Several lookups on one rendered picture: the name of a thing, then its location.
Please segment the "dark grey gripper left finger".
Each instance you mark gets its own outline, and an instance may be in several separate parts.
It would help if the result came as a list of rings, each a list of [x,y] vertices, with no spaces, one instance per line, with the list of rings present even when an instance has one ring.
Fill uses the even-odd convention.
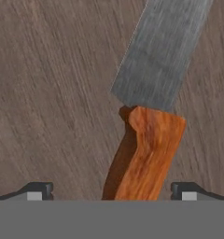
[[[1,195],[0,201],[52,201],[52,182],[30,182],[17,191]]]

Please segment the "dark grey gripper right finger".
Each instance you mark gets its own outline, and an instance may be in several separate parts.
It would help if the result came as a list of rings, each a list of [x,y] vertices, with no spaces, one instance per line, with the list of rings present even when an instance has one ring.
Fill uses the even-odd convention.
[[[195,182],[173,182],[171,199],[177,201],[224,201],[224,196],[209,192]]]

